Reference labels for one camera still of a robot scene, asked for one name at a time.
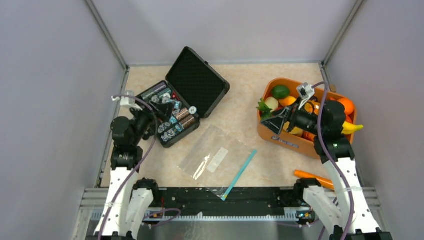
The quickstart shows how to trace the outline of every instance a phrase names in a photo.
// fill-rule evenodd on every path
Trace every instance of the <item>white cable tie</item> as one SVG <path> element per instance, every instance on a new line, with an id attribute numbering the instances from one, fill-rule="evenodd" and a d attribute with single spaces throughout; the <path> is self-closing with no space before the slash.
<path id="1" fill-rule="evenodd" d="M 364 189 L 362 187 L 358 187 L 358 186 L 353 186 L 353 187 L 347 187 L 347 188 L 343 188 L 343 189 L 338 189 L 337 191 L 335 191 L 336 193 L 345 193 L 345 192 L 359 192 L 359 191 L 363 191 Z"/>
<path id="2" fill-rule="evenodd" d="M 107 208 L 113 208 L 113 207 L 122 207 L 122 204 L 117 202 L 106 202 L 104 206 Z"/>

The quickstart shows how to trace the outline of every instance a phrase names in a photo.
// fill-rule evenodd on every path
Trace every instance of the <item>open case lid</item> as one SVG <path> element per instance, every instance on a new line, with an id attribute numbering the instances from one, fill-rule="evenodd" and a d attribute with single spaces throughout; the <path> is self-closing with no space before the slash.
<path id="1" fill-rule="evenodd" d="M 230 89 L 230 84 L 187 46 L 169 70 L 166 80 L 190 106 L 197 108 L 201 119 L 211 114 Z"/>

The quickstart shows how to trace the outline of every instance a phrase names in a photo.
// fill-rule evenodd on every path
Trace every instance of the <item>banana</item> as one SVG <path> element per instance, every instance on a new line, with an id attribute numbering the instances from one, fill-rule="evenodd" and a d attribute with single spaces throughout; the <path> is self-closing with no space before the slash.
<path id="1" fill-rule="evenodd" d="M 354 132 L 361 130 L 363 128 L 364 128 L 364 125 L 355 125 L 355 124 L 352 124 L 352 123 L 345 121 L 343 123 L 343 131 L 341 131 L 341 133 L 344 134 L 344 135 L 350 135 L 350 134 L 353 134 Z"/>

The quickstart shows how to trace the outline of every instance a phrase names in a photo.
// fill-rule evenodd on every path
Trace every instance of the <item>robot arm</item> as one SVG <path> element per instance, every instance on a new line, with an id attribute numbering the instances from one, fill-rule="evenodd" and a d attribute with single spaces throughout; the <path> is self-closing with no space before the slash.
<path id="1" fill-rule="evenodd" d="M 366 202 L 356 173 L 355 154 L 350 142 L 342 135 L 343 123 L 346 120 L 343 105 L 337 101 L 326 101 L 324 106 L 320 106 L 323 110 L 321 126 L 318 126 L 318 116 L 304 110 L 304 105 L 315 91 L 307 83 L 300 85 L 297 91 L 300 97 L 294 104 L 274 112 L 273 117 L 265 119 L 261 123 L 277 135 L 281 133 L 286 122 L 290 122 L 287 132 L 291 132 L 294 127 L 297 127 L 318 135 L 318 127 L 321 127 L 325 147 L 350 185 L 350 188 L 347 189 L 342 176 L 328 159 L 318 137 L 315 137 L 315 151 L 321 157 L 321 162 L 334 184 L 340 210 L 328 199 L 321 184 L 314 178 L 301 178 L 297 181 L 294 191 L 298 198 L 314 209 L 330 234 L 331 240 L 339 240 L 343 230 L 348 232 L 347 240 L 392 240 L 389 232 L 381 231 Z M 354 214 L 350 228 L 343 229 L 347 225 L 350 215 L 349 192 L 353 195 Z"/>
<path id="2" fill-rule="evenodd" d="M 138 176 L 137 174 L 133 174 L 119 193 L 116 201 L 110 205 L 122 181 L 128 177 L 130 172 L 131 170 L 128 170 L 126 167 L 117 167 L 110 171 L 110 187 L 107 193 L 106 206 L 110 207 L 111 211 L 108 219 L 105 220 L 106 224 L 102 236 L 125 236 L 127 239 L 137 239 L 144 214 L 153 202 L 152 189 L 146 187 L 134 189 L 133 186 Z M 102 221 L 104 221 L 103 216 L 108 209 L 107 207 L 103 210 L 94 235 L 100 232 Z"/>
<path id="3" fill-rule="evenodd" d="M 132 174 L 143 155 L 143 150 L 138 144 L 142 138 L 146 139 L 150 136 L 149 130 L 153 116 L 148 110 L 143 110 L 133 102 L 129 102 L 126 97 L 122 99 L 121 106 L 130 108 L 134 118 L 130 120 L 120 116 L 110 125 L 114 142 L 110 159 L 109 191 L 94 236 L 88 236 L 86 240 L 97 240 L 102 224 L 104 227 L 101 239 L 111 239 L 111 237 L 117 240 L 137 239 L 145 212 L 154 200 L 153 190 L 158 188 L 156 181 L 145 178 L 137 181 L 138 174 Z"/>

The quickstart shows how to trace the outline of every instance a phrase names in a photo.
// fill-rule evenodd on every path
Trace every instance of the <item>white bracket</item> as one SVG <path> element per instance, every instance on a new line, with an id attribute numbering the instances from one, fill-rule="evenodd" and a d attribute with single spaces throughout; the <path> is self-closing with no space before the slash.
<path id="1" fill-rule="evenodd" d="M 129 95 L 129 96 L 134 96 L 133 91 L 124 91 L 123 94 Z M 128 109 L 133 108 L 133 109 L 137 109 L 137 110 L 143 110 L 139 105 L 136 104 L 135 99 L 132 99 L 132 98 L 129 98 L 129 97 L 116 97 L 116 98 L 114 98 L 112 96 L 112 101 L 115 102 L 115 101 L 118 101 L 118 100 L 120 100 L 119 105 L 121 107 L 125 107 L 125 108 L 128 108 Z"/>
<path id="2" fill-rule="evenodd" d="M 355 160 L 351 160 L 349 157 L 339 158 L 336 164 L 341 169 L 350 185 L 350 189 L 346 189 L 346 185 L 334 165 L 330 161 L 324 163 L 324 167 L 329 173 L 331 181 L 334 184 L 335 194 L 337 195 L 340 209 L 342 209 L 342 225 L 340 227 L 344 228 L 348 222 L 351 207 L 349 192 L 352 192 L 354 214 L 352 225 L 350 226 L 350 229 L 347 229 L 347 231 L 350 234 L 355 234 L 356 230 L 360 229 L 363 233 L 375 233 L 376 228 L 380 228 L 380 226 L 374 219 L 367 204 L 364 191 L 358 179 Z"/>
<path id="3" fill-rule="evenodd" d="M 302 101 L 299 104 L 299 110 L 315 95 L 315 89 L 312 88 L 312 85 L 304 82 L 298 87 L 296 87 L 297 92 L 299 93 Z"/>
<path id="4" fill-rule="evenodd" d="M 313 208 L 330 235 L 333 234 L 334 226 L 342 227 L 342 213 L 328 198 L 323 187 L 305 188 L 303 200 Z"/>
<path id="5" fill-rule="evenodd" d="M 139 188 L 132 192 L 132 198 L 129 203 L 126 222 L 129 224 L 129 230 L 132 232 L 133 239 L 137 239 L 147 208 L 149 208 L 152 202 L 152 190 Z"/>
<path id="6" fill-rule="evenodd" d="M 117 193 L 122 182 L 128 177 L 131 170 L 126 167 L 117 167 L 115 170 L 110 170 L 110 186 L 109 192 L 107 193 L 106 204 L 104 206 L 103 213 L 100 218 L 100 222 L 94 230 L 94 234 L 100 231 L 100 227 L 103 221 L 106 221 L 102 236 L 112 236 L 113 232 L 118 232 L 118 236 L 125 236 L 130 229 L 130 225 L 127 224 L 127 213 L 130 204 L 130 196 L 133 191 L 133 185 L 137 181 L 138 175 L 133 174 L 128 182 L 119 193 L 116 201 L 112 202 L 115 194 Z M 111 208 L 110 214 L 107 219 L 104 218 L 108 208 Z"/>

